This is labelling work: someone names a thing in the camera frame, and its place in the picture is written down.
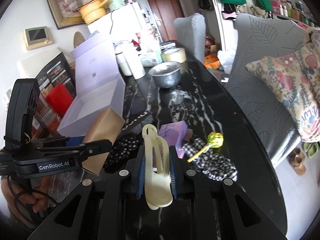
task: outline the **patterned pillow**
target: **patterned pillow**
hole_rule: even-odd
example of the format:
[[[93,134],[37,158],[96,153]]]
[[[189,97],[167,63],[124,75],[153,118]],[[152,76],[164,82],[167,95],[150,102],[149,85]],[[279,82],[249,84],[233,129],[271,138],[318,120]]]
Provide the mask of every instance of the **patterned pillow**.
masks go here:
[[[318,85],[317,76],[312,77],[314,81],[309,80],[305,72],[306,68],[301,67],[303,61],[310,64],[312,62],[311,65],[315,66],[314,58],[308,60],[305,57],[307,54],[303,50],[307,48],[304,46],[298,52],[279,58],[264,57],[247,64],[246,69],[262,79],[274,92],[276,99],[283,103],[296,123],[301,140],[318,142],[320,141],[320,108],[313,85],[315,82],[315,87],[320,90],[320,76]]]
[[[320,30],[311,28],[309,31],[313,32],[309,36],[308,43],[295,54],[301,67],[307,73],[312,89],[316,93],[316,99],[320,103]]]

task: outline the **refrigerator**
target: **refrigerator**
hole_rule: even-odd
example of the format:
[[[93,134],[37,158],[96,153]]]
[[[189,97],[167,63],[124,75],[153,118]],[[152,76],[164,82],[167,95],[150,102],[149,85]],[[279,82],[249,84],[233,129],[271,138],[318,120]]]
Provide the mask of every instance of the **refrigerator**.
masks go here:
[[[141,9],[137,2],[128,4],[101,17],[88,25],[90,33],[99,31],[109,33],[112,42],[117,44],[119,41],[138,41],[136,33],[147,28]]]

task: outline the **metal pot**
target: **metal pot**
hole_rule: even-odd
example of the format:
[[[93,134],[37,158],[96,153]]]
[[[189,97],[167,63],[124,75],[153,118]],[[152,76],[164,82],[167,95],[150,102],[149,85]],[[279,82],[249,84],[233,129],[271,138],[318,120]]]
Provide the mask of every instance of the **metal pot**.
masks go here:
[[[100,0],[93,0],[80,8],[80,13],[82,18],[84,19],[87,25],[93,23],[94,21],[100,19],[105,16],[106,10],[104,6],[109,3],[111,0],[104,0],[101,2]]]
[[[148,74],[153,77],[158,87],[172,88],[181,81],[180,68],[179,62],[164,62],[150,69]]]

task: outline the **white bottle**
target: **white bottle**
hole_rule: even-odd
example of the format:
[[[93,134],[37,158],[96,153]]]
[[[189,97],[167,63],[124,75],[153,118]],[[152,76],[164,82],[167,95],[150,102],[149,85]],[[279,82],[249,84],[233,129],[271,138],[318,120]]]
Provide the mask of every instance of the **white bottle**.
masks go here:
[[[288,10],[286,6],[283,6],[283,14],[288,17]]]
[[[121,45],[123,55],[129,65],[130,71],[134,79],[142,78],[146,72],[142,66],[138,53],[132,43]]]
[[[131,70],[129,68],[129,65],[128,65],[125,57],[124,57],[123,52],[117,53],[116,58],[117,58],[118,65],[119,65],[122,73],[127,77],[132,76]]]
[[[279,5],[279,11],[280,11],[280,14],[281,14],[281,15],[284,15],[283,8],[282,8],[282,5],[281,5],[281,4]]]

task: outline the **floor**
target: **floor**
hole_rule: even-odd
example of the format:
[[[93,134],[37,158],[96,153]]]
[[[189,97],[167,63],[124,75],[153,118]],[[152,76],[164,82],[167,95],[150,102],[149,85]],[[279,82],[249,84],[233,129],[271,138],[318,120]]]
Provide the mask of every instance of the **floor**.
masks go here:
[[[287,209],[288,240],[299,240],[320,208],[320,153],[312,159],[306,158],[305,166],[307,172],[301,177],[287,159],[275,169]]]

